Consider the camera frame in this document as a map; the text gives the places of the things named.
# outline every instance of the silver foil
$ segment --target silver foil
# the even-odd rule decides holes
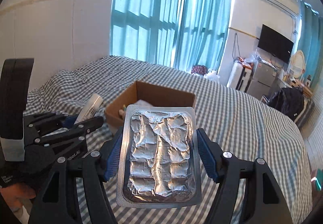
[[[194,111],[159,110],[163,108],[127,108],[116,198],[121,206],[184,207],[195,205],[201,198],[197,143],[193,148]],[[121,177],[122,197],[118,188]]]

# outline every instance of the metal screw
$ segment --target metal screw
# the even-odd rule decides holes
[[[58,163],[64,163],[65,162],[65,157],[61,156],[57,159]]]
[[[257,163],[260,164],[260,165],[263,165],[265,163],[265,160],[262,159],[262,158],[258,158]]]
[[[226,157],[226,158],[230,158],[232,157],[232,154],[230,152],[223,152],[223,156]]]
[[[97,157],[97,156],[99,156],[100,155],[100,152],[99,151],[92,151],[91,152],[91,156],[93,156],[93,157]]]

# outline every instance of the curtain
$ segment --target curtain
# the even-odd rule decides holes
[[[323,65],[323,18],[314,12],[309,4],[301,1],[302,29],[298,42],[298,50],[305,56],[305,73],[307,79],[311,75],[311,87],[314,88],[319,81]]]
[[[227,39],[231,0],[184,0],[174,66],[218,70]]]
[[[170,66],[179,0],[113,0],[110,54]]]

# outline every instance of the bed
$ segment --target bed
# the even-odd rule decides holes
[[[194,93],[198,128],[204,128],[212,141],[240,159],[253,161],[263,157],[282,189],[293,222],[301,223],[309,214],[312,207],[309,164],[297,126],[257,99],[204,78],[126,57],[108,56],[75,71],[61,71],[30,92],[26,114],[45,111],[75,114],[93,93],[98,93],[104,99],[98,115],[104,116],[104,106],[136,80]],[[87,135],[88,150],[98,150],[111,137],[104,124]],[[200,205],[155,210],[124,208],[116,204],[116,179],[110,180],[105,189],[118,223],[127,224],[203,223],[217,190],[201,164]],[[244,186],[245,181],[241,180],[231,223],[238,223]],[[81,179],[77,179],[77,189],[83,223],[89,223]]]

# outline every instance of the television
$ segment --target television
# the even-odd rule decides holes
[[[263,25],[258,48],[288,63],[294,43],[279,32]]]

